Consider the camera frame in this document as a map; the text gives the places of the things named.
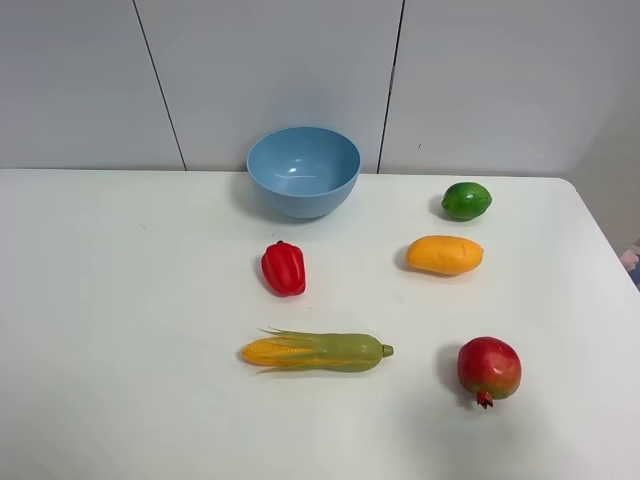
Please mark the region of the orange yellow mango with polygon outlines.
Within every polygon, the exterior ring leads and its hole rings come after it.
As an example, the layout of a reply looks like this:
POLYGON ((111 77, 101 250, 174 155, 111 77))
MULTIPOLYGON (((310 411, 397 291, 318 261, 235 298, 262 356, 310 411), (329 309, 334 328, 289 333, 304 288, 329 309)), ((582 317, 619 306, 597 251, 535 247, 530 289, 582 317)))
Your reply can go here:
POLYGON ((483 257, 484 249, 476 242, 444 235, 421 237, 406 251, 411 268, 445 276, 470 272, 482 263, 483 257))

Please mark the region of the green lime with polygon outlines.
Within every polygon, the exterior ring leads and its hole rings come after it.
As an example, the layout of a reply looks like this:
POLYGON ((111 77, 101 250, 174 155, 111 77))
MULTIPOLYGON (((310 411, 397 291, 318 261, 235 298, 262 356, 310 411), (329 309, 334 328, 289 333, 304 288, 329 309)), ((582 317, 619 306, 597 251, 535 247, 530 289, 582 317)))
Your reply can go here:
POLYGON ((461 221, 478 218, 491 204, 490 192, 475 182, 459 182, 451 185, 441 200, 442 209, 450 217, 461 221))

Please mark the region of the red pomegranate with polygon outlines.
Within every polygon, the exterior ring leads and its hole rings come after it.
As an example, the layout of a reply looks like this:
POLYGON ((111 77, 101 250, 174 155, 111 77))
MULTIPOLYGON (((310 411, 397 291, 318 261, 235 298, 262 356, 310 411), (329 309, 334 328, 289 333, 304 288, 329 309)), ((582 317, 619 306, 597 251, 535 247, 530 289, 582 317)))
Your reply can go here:
POLYGON ((459 350, 457 375, 461 386, 487 409, 496 400, 504 400, 517 391, 522 365, 517 352, 506 342, 477 337, 459 350))

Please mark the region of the blue plastic bowl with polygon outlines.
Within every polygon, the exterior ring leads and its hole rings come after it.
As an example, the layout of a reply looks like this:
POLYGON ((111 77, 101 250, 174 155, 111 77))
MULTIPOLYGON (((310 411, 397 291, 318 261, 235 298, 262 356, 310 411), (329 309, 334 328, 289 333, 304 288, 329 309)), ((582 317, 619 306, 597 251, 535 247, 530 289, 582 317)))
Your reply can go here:
POLYGON ((337 132, 291 127, 258 140, 246 167, 269 207, 287 217, 315 219, 336 210, 351 194, 361 155, 337 132))

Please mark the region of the red bell pepper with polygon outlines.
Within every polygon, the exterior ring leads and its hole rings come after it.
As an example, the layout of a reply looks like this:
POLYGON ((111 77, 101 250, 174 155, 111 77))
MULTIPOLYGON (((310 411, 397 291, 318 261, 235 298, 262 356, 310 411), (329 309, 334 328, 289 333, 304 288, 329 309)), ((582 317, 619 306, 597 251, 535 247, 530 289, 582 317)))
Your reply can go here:
POLYGON ((261 258, 262 274, 279 296, 297 296, 306 290, 306 271, 302 250, 279 240, 268 246, 261 258))

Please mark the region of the corn cob with husk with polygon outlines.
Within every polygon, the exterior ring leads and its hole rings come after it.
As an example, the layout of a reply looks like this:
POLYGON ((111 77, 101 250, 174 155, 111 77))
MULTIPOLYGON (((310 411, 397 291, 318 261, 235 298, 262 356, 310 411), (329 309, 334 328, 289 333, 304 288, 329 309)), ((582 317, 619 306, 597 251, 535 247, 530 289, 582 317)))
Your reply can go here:
POLYGON ((264 330, 267 337, 244 346, 240 358, 266 372, 324 370, 362 373, 394 354, 369 334, 264 330))

